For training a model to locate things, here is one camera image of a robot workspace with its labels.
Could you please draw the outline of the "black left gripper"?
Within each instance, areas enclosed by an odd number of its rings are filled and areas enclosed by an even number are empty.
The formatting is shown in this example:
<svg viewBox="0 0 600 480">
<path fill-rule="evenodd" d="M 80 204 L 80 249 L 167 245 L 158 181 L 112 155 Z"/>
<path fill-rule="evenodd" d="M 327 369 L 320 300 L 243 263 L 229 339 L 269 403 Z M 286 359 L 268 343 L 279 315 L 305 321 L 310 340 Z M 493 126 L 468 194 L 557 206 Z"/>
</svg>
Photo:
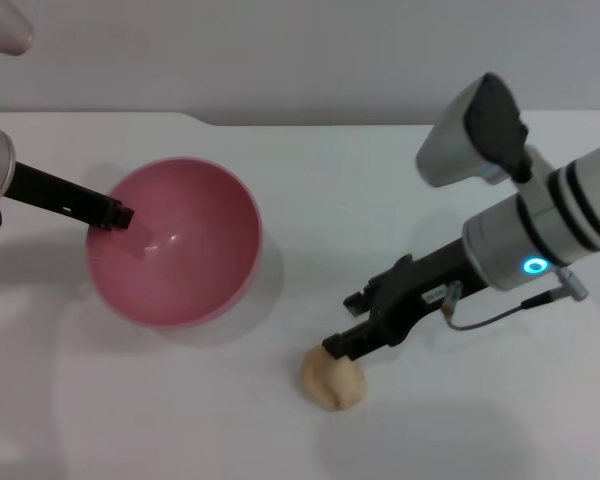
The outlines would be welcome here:
<svg viewBox="0 0 600 480">
<path fill-rule="evenodd" d="M 107 231 L 128 229 L 134 215 L 121 201 L 20 162 L 5 196 Z"/>
</svg>

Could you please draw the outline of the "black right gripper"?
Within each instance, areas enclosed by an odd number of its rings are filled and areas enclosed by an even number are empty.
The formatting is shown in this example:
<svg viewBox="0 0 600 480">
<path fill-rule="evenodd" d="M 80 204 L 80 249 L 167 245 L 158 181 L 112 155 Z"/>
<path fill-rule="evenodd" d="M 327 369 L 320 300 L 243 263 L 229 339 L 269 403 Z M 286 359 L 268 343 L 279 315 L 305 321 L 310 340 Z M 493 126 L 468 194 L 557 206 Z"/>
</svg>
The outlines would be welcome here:
<svg viewBox="0 0 600 480">
<path fill-rule="evenodd" d="M 346 297 L 343 305 L 353 317 L 376 311 L 378 321 L 367 320 L 331 335 L 322 341 L 322 347 L 334 359 L 355 361 L 384 346 L 396 346 L 421 319 L 441 307 L 443 300 L 425 300 L 424 295 L 454 281 L 462 284 L 464 296 L 487 288 L 461 239 L 369 279 L 361 291 Z M 378 307 L 374 307 L 377 293 Z"/>
</svg>

